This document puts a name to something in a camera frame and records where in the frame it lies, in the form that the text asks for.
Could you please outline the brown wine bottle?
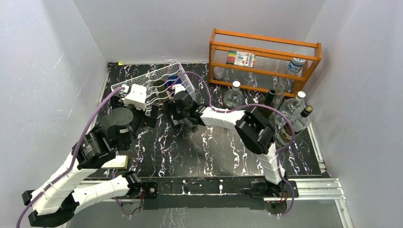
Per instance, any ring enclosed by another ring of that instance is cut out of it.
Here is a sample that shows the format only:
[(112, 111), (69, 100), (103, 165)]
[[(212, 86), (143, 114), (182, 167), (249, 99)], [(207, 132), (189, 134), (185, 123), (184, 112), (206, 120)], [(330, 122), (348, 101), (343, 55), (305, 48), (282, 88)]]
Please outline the brown wine bottle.
[(160, 103), (164, 103), (165, 101), (169, 101), (173, 99), (173, 94), (169, 88), (165, 90), (157, 90), (157, 100)]

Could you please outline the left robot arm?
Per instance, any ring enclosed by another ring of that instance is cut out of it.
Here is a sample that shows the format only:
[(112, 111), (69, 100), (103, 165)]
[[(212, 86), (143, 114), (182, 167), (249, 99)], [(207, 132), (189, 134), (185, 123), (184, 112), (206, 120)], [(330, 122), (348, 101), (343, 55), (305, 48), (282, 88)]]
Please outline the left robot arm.
[(80, 189), (79, 183), (116, 157), (117, 151), (128, 150), (137, 131), (155, 127), (158, 105), (152, 104), (150, 115), (133, 104), (124, 105), (112, 96), (112, 111), (72, 147), (61, 167), (36, 190), (23, 192), (22, 199), (33, 227), (54, 228), (73, 218), (79, 211), (116, 197), (155, 199), (156, 182), (143, 182), (134, 171)]

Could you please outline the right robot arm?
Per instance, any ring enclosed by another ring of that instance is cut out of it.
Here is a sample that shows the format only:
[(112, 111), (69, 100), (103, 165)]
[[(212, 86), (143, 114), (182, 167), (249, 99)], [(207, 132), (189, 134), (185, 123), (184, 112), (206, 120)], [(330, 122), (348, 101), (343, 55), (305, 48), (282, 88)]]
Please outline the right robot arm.
[(218, 126), (237, 132), (244, 146), (257, 155), (265, 178), (251, 183), (249, 195), (280, 197), (286, 192), (288, 177), (276, 151), (275, 128), (260, 112), (261, 105), (245, 105), (239, 110), (221, 109), (199, 104), (185, 91), (161, 103), (164, 114), (173, 121), (187, 119), (194, 125)]

